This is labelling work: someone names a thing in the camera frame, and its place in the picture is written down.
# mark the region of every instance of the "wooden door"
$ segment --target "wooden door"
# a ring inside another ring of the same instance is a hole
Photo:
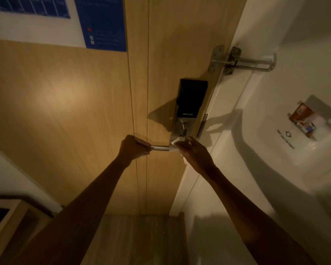
[[[124,0],[128,52],[0,41],[0,150],[61,204],[117,155],[129,133],[168,144],[179,80],[218,73],[246,0]],[[124,172],[107,208],[167,214],[185,164],[152,152]]]

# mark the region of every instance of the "person's left arm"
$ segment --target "person's left arm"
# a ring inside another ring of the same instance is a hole
[[[150,146],[127,135],[115,160],[28,243],[13,265],[79,265],[121,174],[132,160],[148,155]]]

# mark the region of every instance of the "person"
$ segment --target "person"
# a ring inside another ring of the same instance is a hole
[[[257,264],[316,264],[278,224],[225,178],[203,145],[189,137],[175,143],[175,147],[212,186]],[[13,264],[80,264],[123,171],[132,160],[150,151],[149,143],[127,135],[115,160],[27,244]]]

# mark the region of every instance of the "blue poster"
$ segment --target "blue poster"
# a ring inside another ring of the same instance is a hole
[[[0,11],[70,18],[65,0],[0,0]]]
[[[75,0],[86,47],[126,52],[122,0]]]

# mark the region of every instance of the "floor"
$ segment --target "floor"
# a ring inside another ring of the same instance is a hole
[[[81,265],[188,264],[184,219],[106,215]]]

